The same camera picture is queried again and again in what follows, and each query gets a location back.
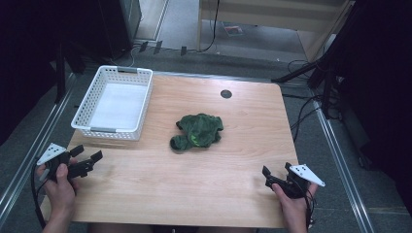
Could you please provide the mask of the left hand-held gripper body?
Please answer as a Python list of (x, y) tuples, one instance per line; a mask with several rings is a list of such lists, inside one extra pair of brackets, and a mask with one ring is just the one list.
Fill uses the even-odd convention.
[(68, 179), (74, 179), (77, 177), (85, 177), (88, 172), (93, 170), (95, 162), (90, 158), (77, 163), (70, 163), (71, 157), (69, 154), (70, 150), (59, 146), (57, 144), (51, 143), (42, 156), (38, 159), (37, 165), (45, 165), (46, 169), (44, 173), (40, 176), (40, 181), (54, 180), (55, 172), (59, 164), (64, 163), (68, 167)]

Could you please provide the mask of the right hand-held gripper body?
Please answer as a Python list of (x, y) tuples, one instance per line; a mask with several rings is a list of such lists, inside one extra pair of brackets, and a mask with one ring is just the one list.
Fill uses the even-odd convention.
[(292, 165), (291, 172), (287, 173), (285, 180), (281, 180), (271, 174), (271, 178), (266, 180), (265, 185), (271, 188), (274, 183), (278, 184), (291, 199), (303, 198), (310, 183), (315, 183), (319, 186), (326, 185), (306, 164)]

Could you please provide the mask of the person's right hand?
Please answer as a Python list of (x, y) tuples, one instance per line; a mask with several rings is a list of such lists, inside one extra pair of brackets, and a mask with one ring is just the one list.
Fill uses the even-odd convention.
[(285, 227), (291, 225), (305, 225), (307, 228), (307, 204), (305, 198), (291, 199), (276, 183), (272, 189), (280, 201)]

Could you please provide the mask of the person's left hand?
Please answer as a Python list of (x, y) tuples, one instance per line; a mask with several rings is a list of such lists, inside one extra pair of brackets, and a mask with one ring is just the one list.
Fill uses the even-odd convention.
[(75, 190), (78, 188), (76, 183), (68, 180), (68, 167), (61, 163), (55, 172), (55, 181), (45, 181), (44, 188), (51, 202), (50, 219), (56, 217), (71, 218), (75, 213)]

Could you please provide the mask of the white perforated plastic basket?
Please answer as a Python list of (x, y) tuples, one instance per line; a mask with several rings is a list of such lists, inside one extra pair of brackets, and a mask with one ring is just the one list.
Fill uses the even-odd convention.
[(71, 126), (86, 137), (138, 141), (152, 90), (151, 69), (100, 66)]

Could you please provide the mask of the black upright stand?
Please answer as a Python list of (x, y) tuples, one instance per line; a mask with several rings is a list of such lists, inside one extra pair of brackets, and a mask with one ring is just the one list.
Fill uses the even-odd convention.
[(65, 81), (65, 59), (64, 59), (64, 47), (61, 42), (56, 47), (56, 97), (55, 103), (58, 104), (66, 92)]

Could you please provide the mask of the green crumpled cloth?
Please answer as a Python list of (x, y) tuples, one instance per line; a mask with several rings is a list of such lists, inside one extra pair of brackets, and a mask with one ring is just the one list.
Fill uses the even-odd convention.
[(220, 132), (223, 131), (222, 119), (206, 114), (183, 116), (176, 122), (176, 126), (183, 134), (173, 136), (170, 147), (179, 151), (209, 148), (221, 139)]

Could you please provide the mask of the black slanted stand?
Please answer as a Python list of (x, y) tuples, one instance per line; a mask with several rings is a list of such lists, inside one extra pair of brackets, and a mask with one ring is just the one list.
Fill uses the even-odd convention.
[(329, 101), (331, 97), (332, 83), (336, 79), (336, 66), (330, 51), (326, 51), (320, 58), (313, 62), (309, 62), (296, 71), (293, 71), (284, 77), (272, 79), (271, 81), (273, 83), (285, 83), (300, 75), (308, 73), (309, 71), (312, 71), (312, 74), (307, 81), (309, 88), (317, 88), (321, 83), (324, 84), (321, 110), (326, 119), (331, 119), (331, 115), (329, 114), (331, 104)]

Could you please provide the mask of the black cabinet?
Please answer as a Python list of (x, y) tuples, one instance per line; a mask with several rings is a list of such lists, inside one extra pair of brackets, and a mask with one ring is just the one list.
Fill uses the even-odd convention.
[(104, 48), (111, 58), (130, 51), (142, 11), (139, 0), (97, 0), (103, 20)]

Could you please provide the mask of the red printed paper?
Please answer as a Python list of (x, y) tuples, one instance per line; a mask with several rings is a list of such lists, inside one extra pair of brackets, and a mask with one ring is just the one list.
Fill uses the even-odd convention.
[(225, 24), (223, 26), (223, 29), (229, 37), (242, 36), (243, 35), (243, 30), (238, 25), (226, 25)]

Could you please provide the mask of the light wooden furniture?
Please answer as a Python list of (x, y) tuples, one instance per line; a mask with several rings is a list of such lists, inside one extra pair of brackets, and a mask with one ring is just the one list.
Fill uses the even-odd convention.
[(314, 61), (337, 33), (354, 0), (198, 0), (197, 48), (202, 20), (295, 30), (306, 58)]

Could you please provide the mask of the metal floor rail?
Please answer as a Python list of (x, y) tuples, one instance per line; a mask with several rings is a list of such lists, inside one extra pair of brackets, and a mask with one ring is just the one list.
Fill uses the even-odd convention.
[(21, 122), (5, 144), (0, 146), (0, 231), (31, 176), (36, 158), (44, 151), (73, 93), (77, 76), (71, 73), (66, 93), (54, 102), (53, 87)]
[(358, 223), (360, 233), (376, 233), (332, 126), (329, 120), (324, 116), (321, 110), (321, 105), (318, 102), (314, 102), (313, 106), (316, 109), (318, 120), (326, 136), (328, 147), (331, 151), (340, 180), (349, 199), (351, 210)]

